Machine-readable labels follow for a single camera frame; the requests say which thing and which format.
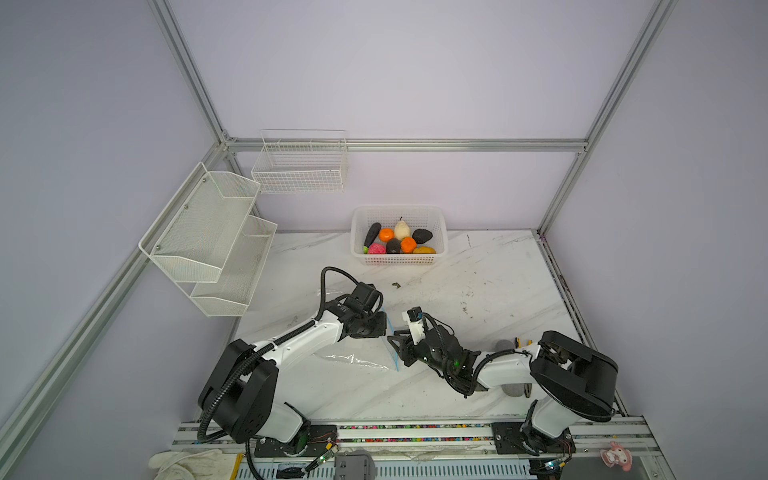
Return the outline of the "clear zip top bag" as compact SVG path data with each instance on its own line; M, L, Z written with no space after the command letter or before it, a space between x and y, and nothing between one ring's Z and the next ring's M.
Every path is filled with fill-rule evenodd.
M398 372L400 361L387 342L387 334L376 338L345 337L340 342L321 348L315 356L355 367Z

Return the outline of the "white plastic basket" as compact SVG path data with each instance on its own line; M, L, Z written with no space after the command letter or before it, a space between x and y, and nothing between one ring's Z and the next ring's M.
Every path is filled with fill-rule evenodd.
M367 265L432 265L448 252L443 213L424 205L358 207L350 250Z

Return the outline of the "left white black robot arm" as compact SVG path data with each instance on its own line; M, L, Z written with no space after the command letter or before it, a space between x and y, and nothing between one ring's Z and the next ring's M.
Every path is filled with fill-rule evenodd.
M335 302L318 319L259 344L242 339L222 353L198 398L202 409L196 442L230 437L237 444L266 437L292 444L309 421L291 405L275 401L280 373L317 351L346 338L379 338L387 315L356 311Z

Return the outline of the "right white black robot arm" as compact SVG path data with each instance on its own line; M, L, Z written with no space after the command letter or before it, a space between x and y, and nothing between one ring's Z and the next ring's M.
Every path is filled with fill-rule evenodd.
M512 436L517 448L534 456L562 444L577 421L607 423L615 415L618 365L557 331L544 332L534 348L497 352L468 350L441 326L419 340L398 330L387 342L405 366L425 364L464 398L506 385L538 386L545 397L532 401Z

